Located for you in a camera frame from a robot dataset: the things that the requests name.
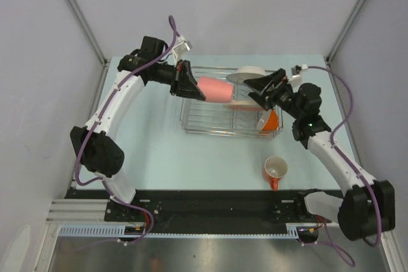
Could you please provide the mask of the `white scalloped plate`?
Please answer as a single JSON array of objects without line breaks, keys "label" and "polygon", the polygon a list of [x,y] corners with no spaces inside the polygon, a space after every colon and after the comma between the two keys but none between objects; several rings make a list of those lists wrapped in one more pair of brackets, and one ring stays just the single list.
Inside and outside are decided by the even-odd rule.
[{"label": "white scalloped plate", "polygon": [[257,66],[244,66],[238,68],[234,73],[226,76],[226,80],[234,84],[242,84],[245,80],[261,78],[266,75],[263,68]]}]

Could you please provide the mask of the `pink beige leaf plate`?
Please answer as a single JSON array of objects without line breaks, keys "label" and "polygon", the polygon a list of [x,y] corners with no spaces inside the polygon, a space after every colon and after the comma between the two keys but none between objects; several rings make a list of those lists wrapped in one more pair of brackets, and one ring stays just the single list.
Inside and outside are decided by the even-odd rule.
[{"label": "pink beige leaf plate", "polygon": [[234,100],[223,104],[223,107],[235,111],[259,111],[259,105],[255,101]]}]

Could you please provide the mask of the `metal wire dish rack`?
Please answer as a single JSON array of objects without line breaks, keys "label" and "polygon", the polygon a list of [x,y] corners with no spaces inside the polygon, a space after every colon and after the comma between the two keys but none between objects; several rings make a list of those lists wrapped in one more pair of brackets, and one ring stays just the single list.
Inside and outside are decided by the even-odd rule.
[{"label": "metal wire dish rack", "polygon": [[[244,84],[233,84],[233,99],[253,101],[248,93],[251,91]],[[255,138],[275,138],[283,130],[282,110],[276,106],[275,112],[279,118],[279,127],[275,131],[257,131],[258,120],[266,112],[235,111],[223,107],[225,103],[207,103],[184,99],[180,113],[180,124],[190,133],[209,134],[217,136],[242,136]]]}]

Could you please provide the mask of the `coral pink cup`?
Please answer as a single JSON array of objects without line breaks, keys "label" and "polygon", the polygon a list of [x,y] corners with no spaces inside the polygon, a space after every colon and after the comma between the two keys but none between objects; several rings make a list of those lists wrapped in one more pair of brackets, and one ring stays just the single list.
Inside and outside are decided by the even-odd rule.
[{"label": "coral pink cup", "polygon": [[229,103],[233,99],[234,86],[216,78],[199,77],[198,88],[208,103]]}]

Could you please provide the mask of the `white bowl orange outside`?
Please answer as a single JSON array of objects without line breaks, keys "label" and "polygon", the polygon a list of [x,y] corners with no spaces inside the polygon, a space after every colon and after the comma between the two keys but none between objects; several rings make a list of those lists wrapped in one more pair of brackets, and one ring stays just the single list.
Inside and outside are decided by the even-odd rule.
[{"label": "white bowl orange outside", "polygon": [[257,131],[275,131],[279,127],[279,118],[275,110],[271,109],[260,117],[256,125]]}]

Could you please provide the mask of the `orange mug white inside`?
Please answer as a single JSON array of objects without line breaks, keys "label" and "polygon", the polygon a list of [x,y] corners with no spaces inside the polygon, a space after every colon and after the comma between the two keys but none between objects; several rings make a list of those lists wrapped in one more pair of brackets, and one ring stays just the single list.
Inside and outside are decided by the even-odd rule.
[{"label": "orange mug white inside", "polygon": [[287,174],[288,164],[282,157],[269,157],[262,170],[262,177],[273,191],[278,191],[279,181]]}]

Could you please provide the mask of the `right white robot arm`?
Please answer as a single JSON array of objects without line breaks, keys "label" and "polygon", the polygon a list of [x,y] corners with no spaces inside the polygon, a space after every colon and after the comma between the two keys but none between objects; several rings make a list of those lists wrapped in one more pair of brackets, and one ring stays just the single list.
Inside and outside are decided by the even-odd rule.
[{"label": "right white robot arm", "polygon": [[293,137],[325,166],[342,191],[342,198],[312,189],[303,193],[294,205],[295,217],[308,222],[316,215],[337,223],[344,236],[366,240],[395,228],[395,190],[387,181],[379,181],[352,160],[335,141],[337,129],[331,129],[320,115],[321,88],[303,83],[307,65],[292,68],[292,78],[284,69],[244,80],[251,97],[264,110],[278,106],[294,118]]}]

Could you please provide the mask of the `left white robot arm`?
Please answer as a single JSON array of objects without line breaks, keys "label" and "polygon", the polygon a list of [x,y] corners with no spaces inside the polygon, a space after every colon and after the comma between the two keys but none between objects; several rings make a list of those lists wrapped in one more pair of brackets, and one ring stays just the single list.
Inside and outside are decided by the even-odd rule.
[{"label": "left white robot arm", "polygon": [[161,62],[159,49],[163,45],[160,39],[144,37],[137,52],[120,60],[115,81],[102,105],[83,127],[75,126],[70,132],[76,154],[75,176],[79,176],[81,166],[94,173],[94,179],[102,181],[112,199],[120,203],[118,212],[128,221],[140,216],[141,206],[133,200],[136,190],[122,168],[124,152],[115,137],[131,103],[148,82],[169,85],[173,96],[199,101],[206,98],[194,79],[191,63],[181,58],[190,51],[190,42],[175,36],[165,51],[172,54],[173,65]]}]

